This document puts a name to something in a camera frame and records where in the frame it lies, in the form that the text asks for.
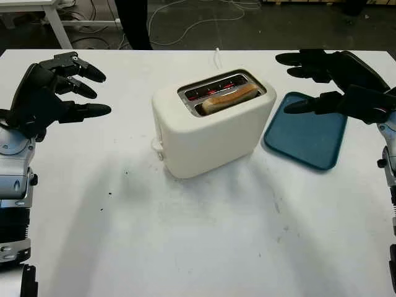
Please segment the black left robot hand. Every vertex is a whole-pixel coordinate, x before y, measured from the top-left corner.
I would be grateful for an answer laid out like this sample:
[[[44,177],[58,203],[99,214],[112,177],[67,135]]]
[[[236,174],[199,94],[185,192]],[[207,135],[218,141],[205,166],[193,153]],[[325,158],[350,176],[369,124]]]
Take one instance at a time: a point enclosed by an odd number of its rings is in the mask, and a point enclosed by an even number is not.
[[[75,51],[54,55],[53,59],[33,63],[24,74],[14,95],[6,123],[15,128],[45,128],[53,122],[78,123],[111,113],[108,105],[97,103],[76,104],[63,101],[60,95],[74,93],[95,99],[97,93],[75,78],[103,83],[106,75],[79,58]]]

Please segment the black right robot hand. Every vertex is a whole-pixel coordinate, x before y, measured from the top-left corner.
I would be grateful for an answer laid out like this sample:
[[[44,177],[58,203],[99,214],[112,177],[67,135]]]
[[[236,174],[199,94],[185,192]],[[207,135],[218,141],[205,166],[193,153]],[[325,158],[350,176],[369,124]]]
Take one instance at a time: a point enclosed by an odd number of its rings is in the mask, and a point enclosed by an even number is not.
[[[290,66],[293,77],[312,79],[316,83],[334,82],[341,90],[292,103],[284,108],[288,114],[340,113],[366,123],[384,123],[395,111],[395,95],[382,77],[349,51],[326,53],[322,49],[301,49],[275,57]]]

